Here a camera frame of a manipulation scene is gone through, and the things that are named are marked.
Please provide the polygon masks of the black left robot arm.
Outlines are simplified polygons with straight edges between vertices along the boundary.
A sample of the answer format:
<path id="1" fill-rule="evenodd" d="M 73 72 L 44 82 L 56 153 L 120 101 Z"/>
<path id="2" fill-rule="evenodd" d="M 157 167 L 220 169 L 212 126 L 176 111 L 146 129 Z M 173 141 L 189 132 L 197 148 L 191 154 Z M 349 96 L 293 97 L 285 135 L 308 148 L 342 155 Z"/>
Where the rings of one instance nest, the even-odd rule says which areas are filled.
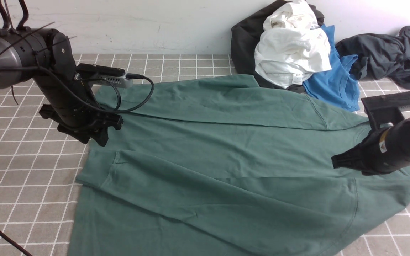
<path id="1" fill-rule="evenodd" d="M 109 127 L 121 129 L 123 118 L 100 107 L 91 88 L 112 86 L 124 75 L 118 68 L 76 65 L 69 38 L 56 29 L 0 29 L 0 90 L 33 79 L 48 100 L 41 117 L 83 144 L 93 139 L 104 147 Z"/>

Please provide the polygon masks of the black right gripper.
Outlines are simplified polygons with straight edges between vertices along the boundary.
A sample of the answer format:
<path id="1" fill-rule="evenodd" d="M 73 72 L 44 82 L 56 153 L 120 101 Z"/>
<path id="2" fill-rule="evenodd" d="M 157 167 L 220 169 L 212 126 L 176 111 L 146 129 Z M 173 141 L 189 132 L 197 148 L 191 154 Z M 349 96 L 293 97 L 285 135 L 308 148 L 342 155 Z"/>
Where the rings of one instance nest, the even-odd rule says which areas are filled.
<path id="1" fill-rule="evenodd" d="M 392 174 L 390 166 L 384 165 L 384 153 L 381 152 L 381 138 L 386 138 L 390 128 L 372 132 L 361 143 L 346 151 L 331 157 L 334 169 L 345 167 L 357 170 L 363 175 L 388 175 Z"/>

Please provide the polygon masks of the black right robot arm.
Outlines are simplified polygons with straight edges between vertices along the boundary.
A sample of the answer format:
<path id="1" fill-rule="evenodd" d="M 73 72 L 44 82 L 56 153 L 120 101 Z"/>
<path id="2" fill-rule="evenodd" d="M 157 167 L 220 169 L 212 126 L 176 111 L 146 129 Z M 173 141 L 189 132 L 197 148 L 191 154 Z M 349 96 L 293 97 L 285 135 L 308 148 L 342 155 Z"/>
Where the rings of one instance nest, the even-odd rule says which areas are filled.
<path id="1" fill-rule="evenodd" d="M 401 120 L 395 107 L 366 107 L 371 133 L 348 151 L 332 156 L 332 166 L 358 170 L 365 176 L 386 175 L 410 166 L 410 118 Z"/>

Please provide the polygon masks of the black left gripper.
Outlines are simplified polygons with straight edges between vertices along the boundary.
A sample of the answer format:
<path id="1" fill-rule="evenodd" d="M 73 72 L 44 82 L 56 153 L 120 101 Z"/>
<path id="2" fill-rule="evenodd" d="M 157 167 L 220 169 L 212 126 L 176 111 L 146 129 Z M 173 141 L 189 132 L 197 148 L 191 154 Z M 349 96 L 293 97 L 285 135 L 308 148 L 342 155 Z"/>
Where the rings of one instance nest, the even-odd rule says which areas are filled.
<path id="1" fill-rule="evenodd" d="M 75 139 L 91 139 L 98 146 L 105 147 L 109 140 L 109 127 L 120 130 L 123 118 L 118 114 L 98 112 L 81 108 L 78 110 L 60 110 L 59 112 L 50 104 L 44 104 L 39 111 L 44 119 L 51 119 L 57 123 L 57 131 Z"/>

